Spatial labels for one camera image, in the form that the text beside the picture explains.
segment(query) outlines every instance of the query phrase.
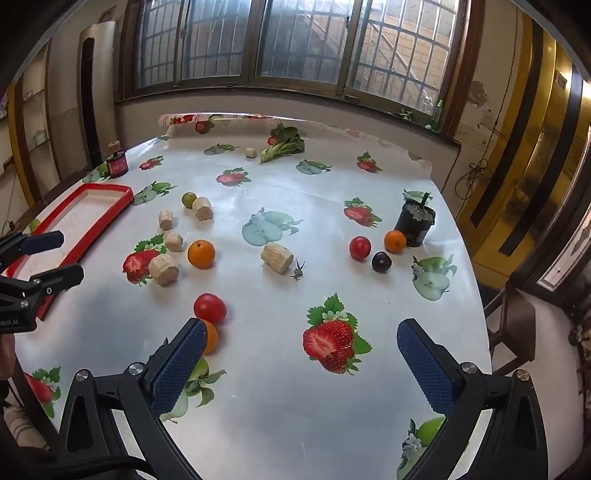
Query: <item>tray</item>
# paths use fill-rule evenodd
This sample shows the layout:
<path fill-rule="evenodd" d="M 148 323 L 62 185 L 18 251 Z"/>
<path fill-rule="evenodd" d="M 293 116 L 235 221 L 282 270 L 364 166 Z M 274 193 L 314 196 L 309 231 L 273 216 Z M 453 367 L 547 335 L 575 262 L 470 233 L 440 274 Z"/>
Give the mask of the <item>tray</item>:
<path fill-rule="evenodd" d="M 70 193 L 35 229 L 33 235 L 52 230 L 64 234 L 60 248 L 33 256 L 23 255 L 10 265 L 9 277 L 28 280 L 32 275 L 52 268 L 77 263 L 101 236 L 106 228 L 131 203 L 134 194 L 130 187 L 114 184 L 86 183 Z M 84 208 L 84 215 L 72 215 Z M 43 319 L 54 295 L 46 297 L 39 308 L 37 318 Z"/>

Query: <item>banana chunk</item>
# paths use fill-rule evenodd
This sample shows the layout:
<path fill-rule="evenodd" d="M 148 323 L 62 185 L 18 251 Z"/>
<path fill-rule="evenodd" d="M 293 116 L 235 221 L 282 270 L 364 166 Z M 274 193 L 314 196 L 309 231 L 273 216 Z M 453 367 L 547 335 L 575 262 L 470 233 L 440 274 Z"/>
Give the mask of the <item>banana chunk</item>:
<path fill-rule="evenodd" d="M 162 230 L 170 230 L 173 227 L 173 213 L 170 210 L 160 210 L 158 223 Z"/>
<path fill-rule="evenodd" d="M 168 254 L 154 257 L 148 264 L 148 270 L 158 285 L 168 285 L 178 278 L 178 266 Z"/>
<path fill-rule="evenodd" d="M 212 204 L 205 197 L 197 197 L 193 202 L 193 210 L 197 220 L 209 220 L 213 218 Z"/>
<path fill-rule="evenodd" d="M 261 252 L 262 260 L 277 273 L 285 273 L 294 261 L 294 255 L 287 248 L 275 242 L 268 243 Z"/>
<path fill-rule="evenodd" d="M 183 249 L 183 237 L 178 233 L 166 232 L 164 234 L 164 245 L 171 252 L 180 252 Z"/>

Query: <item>red tomato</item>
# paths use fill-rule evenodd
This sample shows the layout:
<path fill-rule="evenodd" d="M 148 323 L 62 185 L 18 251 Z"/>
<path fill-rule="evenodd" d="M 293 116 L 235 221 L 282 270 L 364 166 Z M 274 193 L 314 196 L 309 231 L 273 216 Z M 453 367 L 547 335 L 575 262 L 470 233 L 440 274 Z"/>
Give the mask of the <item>red tomato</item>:
<path fill-rule="evenodd" d="M 195 300 L 193 313 L 200 320 L 219 323 L 226 318 L 226 305 L 220 297 L 216 297 L 213 293 L 203 293 Z"/>
<path fill-rule="evenodd" d="M 349 244 L 349 253 L 351 257 L 360 262 L 367 258 L 371 252 L 371 243 L 364 236 L 356 236 Z"/>

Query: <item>orange fruit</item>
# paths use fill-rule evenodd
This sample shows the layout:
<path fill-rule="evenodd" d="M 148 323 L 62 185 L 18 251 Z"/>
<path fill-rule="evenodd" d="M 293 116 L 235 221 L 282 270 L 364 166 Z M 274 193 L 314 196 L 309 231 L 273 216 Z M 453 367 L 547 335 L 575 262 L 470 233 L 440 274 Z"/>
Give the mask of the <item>orange fruit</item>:
<path fill-rule="evenodd" d="M 209 268 L 213 265 L 213 259 L 216 258 L 216 249 L 207 240 L 197 240 L 187 250 L 187 258 L 194 267 Z"/>
<path fill-rule="evenodd" d="M 207 345 L 203 351 L 203 355 L 207 355 L 216 349 L 218 336 L 216 328 L 211 323 L 209 323 L 207 320 L 202 320 L 202 322 L 207 327 Z"/>
<path fill-rule="evenodd" d="M 406 247 L 406 237 L 398 230 L 390 230 L 384 235 L 384 246 L 388 252 L 400 253 Z"/>

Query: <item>screw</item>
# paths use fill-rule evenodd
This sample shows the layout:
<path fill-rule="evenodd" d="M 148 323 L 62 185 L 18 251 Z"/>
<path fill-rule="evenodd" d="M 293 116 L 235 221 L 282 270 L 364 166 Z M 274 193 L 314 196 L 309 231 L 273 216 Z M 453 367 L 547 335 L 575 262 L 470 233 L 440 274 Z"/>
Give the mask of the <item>screw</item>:
<path fill-rule="evenodd" d="M 530 379 L 530 375 L 525 370 L 519 369 L 517 371 L 517 378 L 519 378 L 523 382 L 527 382 Z"/>
<path fill-rule="evenodd" d="M 141 372 L 144 371 L 144 364 L 131 364 L 127 370 L 132 375 L 139 375 Z"/>
<path fill-rule="evenodd" d="M 478 372 L 478 367 L 471 362 L 464 362 L 462 363 L 462 370 L 467 374 L 472 375 Z"/>
<path fill-rule="evenodd" d="M 76 374 L 76 381 L 77 382 L 81 382 L 83 380 L 86 380 L 87 378 L 88 378 L 88 370 L 80 370 Z"/>

